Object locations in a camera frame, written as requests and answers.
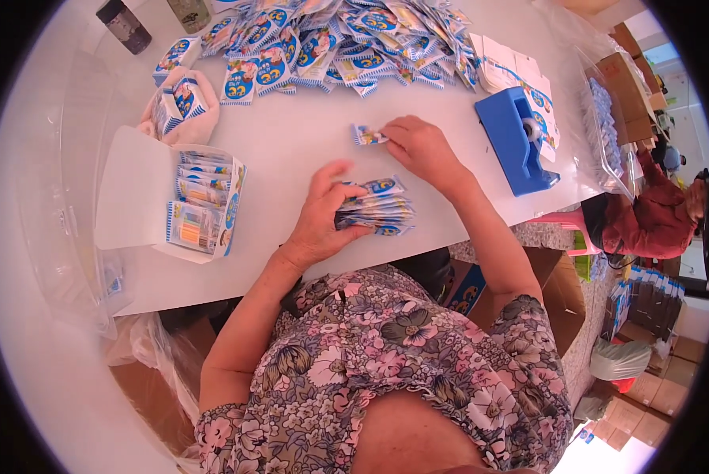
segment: glass jar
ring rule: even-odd
[[[212,16],[203,0],[167,0],[186,33],[197,33],[210,23]]]

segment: pink floral pattern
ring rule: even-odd
[[[493,468],[551,471],[573,431],[549,319],[520,296],[488,333],[388,265],[325,277],[283,312],[248,403],[202,414],[203,472],[348,472],[368,402],[423,394]]]

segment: floor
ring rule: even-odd
[[[574,233],[563,230],[557,224],[523,223],[514,225],[511,229],[520,244],[524,246],[558,250],[574,248]],[[476,262],[475,252],[470,241],[450,246],[449,249],[455,259]],[[570,404],[574,409],[594,382],[594,377],[589,374],[591,349],[602,328],[602,317],[605,313],[607,297],[615,284],[615,276],[615,274],[608,275],[604,281],[589,283],[581,281],[583,300],[587,304],[587,320],[562,360],[565,384],[570,393]]]

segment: cap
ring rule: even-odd
[[[126,9],[126,5],[122,0],[107,0],[107,3],[97,10],[97,18],[102,20],[102,23],[108,24],[124,9]]]

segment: woman's arm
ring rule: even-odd
[[[444,133],[413,115],[393,120],[381,131],[390,138],[386,146],[394,158],[454,205],[494,294],[495,313],[520,294],[542,301],[526,252],[475,176],[457,160]]]
[[[228,318],[202,365],[199,408],[210,410],[226,403],[246,403],[252,374],[265,353],[280,312],[281,299],[315,263],[338,253],[371,228],[337,231],[334,214],[348,198],[367,193],[331,179],[350,164],[338,161],[320,169],[312,179],[292,236],[265,265],[252,288]]]

